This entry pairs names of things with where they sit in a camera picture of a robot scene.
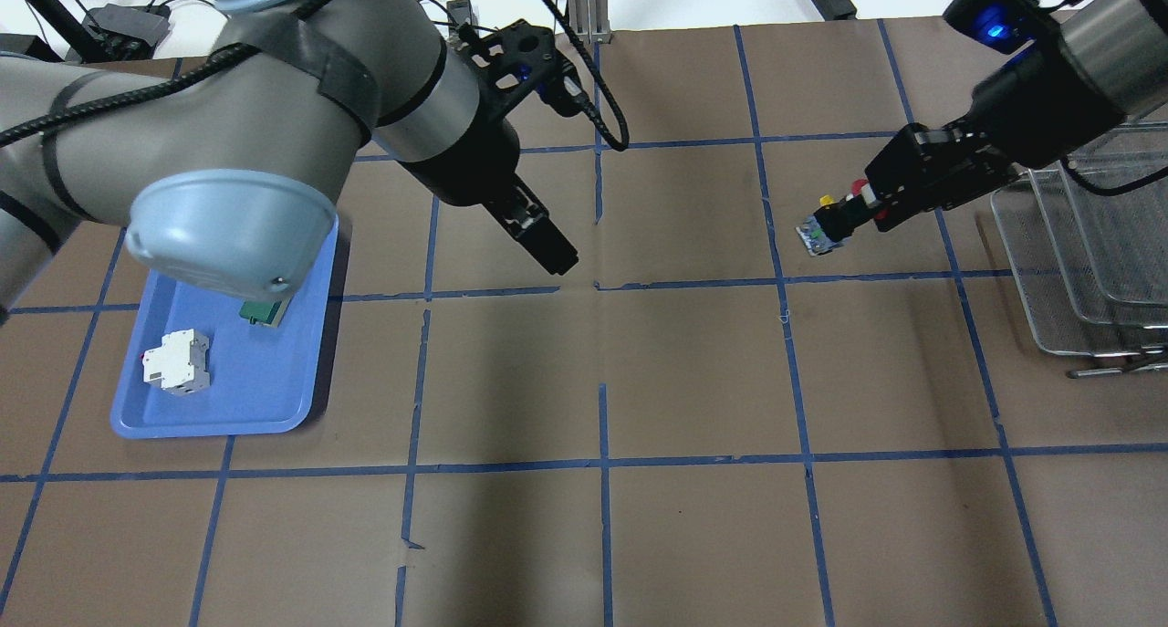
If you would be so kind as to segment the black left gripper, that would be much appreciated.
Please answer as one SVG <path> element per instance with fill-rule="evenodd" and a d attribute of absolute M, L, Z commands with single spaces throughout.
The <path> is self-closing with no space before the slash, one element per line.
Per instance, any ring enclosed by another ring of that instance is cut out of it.
<path fill-rule="evenodd" d="M 485 200 L 484 208 L 550 276 L 566 276 L 579 251 L 559 232 L 537 195 L 517 175 Z"/>

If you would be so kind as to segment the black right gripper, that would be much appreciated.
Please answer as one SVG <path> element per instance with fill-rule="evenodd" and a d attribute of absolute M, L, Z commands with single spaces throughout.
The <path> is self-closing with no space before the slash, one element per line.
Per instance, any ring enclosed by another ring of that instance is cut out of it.
<path fill-rule="evenodd" d="M 872 220 L 880 232 L 919 213 L 954 210 L 1018 181 L 1017 166 L 980 131 L 951 121 L 938 131 L 909 123 L 865 166 L 880 207 L 844 198 L 815 211 L 815 232 L 843 243 Z"/>

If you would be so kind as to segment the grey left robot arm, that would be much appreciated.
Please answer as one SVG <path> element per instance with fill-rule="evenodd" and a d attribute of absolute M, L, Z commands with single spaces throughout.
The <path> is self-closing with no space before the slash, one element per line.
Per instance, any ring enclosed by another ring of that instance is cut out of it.
<path fill-rule="evenodd" d="M 245 301 L 296 295 L 359 149 L 447 205 L 484 205 L 547 273 L 579 252 L 517 175 L 507 114 L 580 112 L 549 28 L 458 28 L 417 0 L 214 0 L 202 65 L 157 79 L 4 56 L 4 315 L 84 221 L 144 266 Z"/>

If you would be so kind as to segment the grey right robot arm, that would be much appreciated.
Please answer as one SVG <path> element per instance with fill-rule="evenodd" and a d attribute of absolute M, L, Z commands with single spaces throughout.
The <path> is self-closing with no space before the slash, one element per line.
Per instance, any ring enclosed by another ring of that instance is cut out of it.
<path fill-rule="evenodd" d="M 826 197 L 797 231 L 809 255 L 918 213 L 953 210 L 1062 162 L 1131 117 L 1164 104 L 1164 0 L 1062 0 L 1068 20 L 1036 0 L 952 0 L 954 32 L 1004 54 L 976 83 L 968 111 L 939 128 L 910 121 L 842 198 Z"/>

